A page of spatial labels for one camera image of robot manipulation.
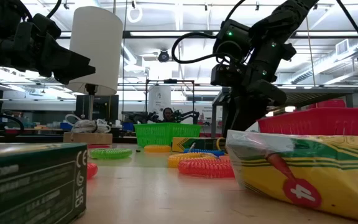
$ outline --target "number 4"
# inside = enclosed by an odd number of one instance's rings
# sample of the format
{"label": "number 4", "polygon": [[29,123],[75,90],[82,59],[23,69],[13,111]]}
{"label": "number 4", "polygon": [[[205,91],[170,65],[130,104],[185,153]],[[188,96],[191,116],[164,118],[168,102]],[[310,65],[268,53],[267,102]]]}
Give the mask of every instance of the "number 4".
{"label": "number 4", "polygon": [[316,199],[311,196],[310,190],[302,187],[301,185],[297,184],[295,189],[291,189],[291,193],[295,194],[297,198],[306,198],[312,202],[315,202]]}

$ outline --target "coiled plastic spring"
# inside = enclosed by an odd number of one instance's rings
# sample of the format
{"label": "coiled plastic spring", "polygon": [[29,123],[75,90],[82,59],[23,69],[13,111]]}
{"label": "coiled plastic spring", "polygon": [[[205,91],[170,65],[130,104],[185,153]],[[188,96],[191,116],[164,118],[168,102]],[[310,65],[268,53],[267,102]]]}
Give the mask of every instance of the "coiled plastic spring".
{"label": "coiled plastic spring", "polygon": [[145,146],[145,152],[170,152],[171,146]]}
{"label": "coiled plastic spring", "polygon": [[98,166],[96,164],[90,162],[88,163],[87,168],[88,168],[88,170],[86,171],[87,179],[94,177],[98,173]]}
{"label": "coiled plastic spring", "polygon": [[205,150],[205,149],[185,149],[184,153],[188,153],[188,152],[202,152],[202,153],[212,153],[215,156],[223,156],[224,152],[220,151],[220,150]]}
{"label": "coiled plastic spring", "polygon": [[176,168],[178,164],[182,160],[191,160],[191,159],[209,159],[209,160],[216,160],[216,156],[212,154],[205,154],[200,152],[190,152],[186,154],[178,154],[172,155],[168,157],[168,167],[169,168]]}
{"label": "coiled plastic spring", "polygon": [[192,159],[180,161],[178,170],[181,174],[209,178],[233,178],[234,172],[230,160]]}
{"label": "coiled plastic spring", "polygon": [[123,159],[132,155],[130,149],[93,149],[89,156],[93,159]]}

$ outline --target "yellow crayon package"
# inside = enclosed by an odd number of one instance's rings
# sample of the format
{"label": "yellow crayon package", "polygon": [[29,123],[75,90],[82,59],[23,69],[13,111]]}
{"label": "yellow crayon package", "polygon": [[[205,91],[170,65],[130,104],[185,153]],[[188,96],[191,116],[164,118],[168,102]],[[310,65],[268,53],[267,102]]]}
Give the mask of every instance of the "yellow crayon package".
{"label": "yellow crayon package", "polygon": [[358,220],[358,136],[229,131],[238,183],[258,194]]}

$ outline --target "table surface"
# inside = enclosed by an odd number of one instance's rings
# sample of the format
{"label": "table surface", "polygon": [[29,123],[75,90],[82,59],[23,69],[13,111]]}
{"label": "table surface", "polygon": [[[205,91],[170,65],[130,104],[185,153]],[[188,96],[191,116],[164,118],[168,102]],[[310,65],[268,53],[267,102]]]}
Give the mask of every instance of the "table surface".
{"label": "table surface", "polygon": [[75,224],[358,223],[241,189],[234,179],[204,179],[167,168],[168,154],[135,152],[98,161],[87,184],[86,212]]}

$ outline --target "security camera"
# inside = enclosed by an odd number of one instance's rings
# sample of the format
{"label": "security camera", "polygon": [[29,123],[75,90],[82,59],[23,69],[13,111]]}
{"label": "security camera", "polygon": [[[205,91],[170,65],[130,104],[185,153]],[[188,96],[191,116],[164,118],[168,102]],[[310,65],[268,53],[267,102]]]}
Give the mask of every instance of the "security camera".
{"label": "security camera", "polygon": [[159,62],[167,62],[169,61],[169,54],[167,50],[161,50],[160,55],[158,56]]}

